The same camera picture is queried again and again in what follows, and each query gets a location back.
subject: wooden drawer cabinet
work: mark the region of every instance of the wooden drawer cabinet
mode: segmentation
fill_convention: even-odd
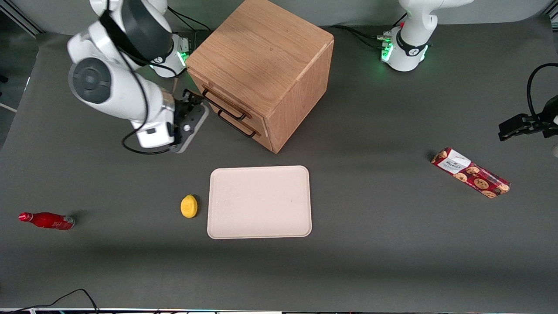
[[[245,0],[186,59],[225,123],[278,153],[325,93],[333,36],[267,0]]]

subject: white tray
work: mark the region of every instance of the white tray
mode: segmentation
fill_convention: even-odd
[[[303,237],[312,231],[304,166],[216,169],[210,181],[208,235],[213,239]]]

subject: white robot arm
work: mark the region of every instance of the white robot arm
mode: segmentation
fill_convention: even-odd
[[[399,0],[407,11],[403,28],[396,26],[379,36],[386,47],[381,61],[393,69],[407,72],[415,69],[424,59],[430,36],[438,25],[438,16],[432,11],[443,8],[460,7],[474,0]]]
[[[91,0],[99,21],[68,41],[74,65],[69,84],[85,104],[130,120],[143,148],[183,152],[208,115],[202,98],[185,90],[181,100],[133,73],[150,64],[162,77],[185,69],[187,39],[172,34],[162,16],[166,0]],[[137,153],[153,154],[125,148]]]

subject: gray table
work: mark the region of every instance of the gray table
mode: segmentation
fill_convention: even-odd
[[[497,136],[527,112],[529,73],[558,60],[549,21],[440,26],[411,73],[332,32],[328,91],[278,155],[214,115],[184,154],[132,154],[119,144],[127,121],[71,95],[67,37],[42,38],[0,158],[0,306],[83,287],[101,307],[557,312],[557,139]],[[535,79],[538,111],[557,80]],[[487,199],[436,169],[427,156],[446,146],[511,191]],[[214,169],[298,164],[310,171],[308,237],[207,236]],[[200,213],[187,220],[190,193]],[[21,211],[79,223],[42,230],[17,221]]]

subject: lemon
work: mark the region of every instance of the lemon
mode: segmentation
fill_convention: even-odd
[[[198,213],[198,202],[193,195],[186,196],[180,202],[180,212],[186,218],[194,218]]]

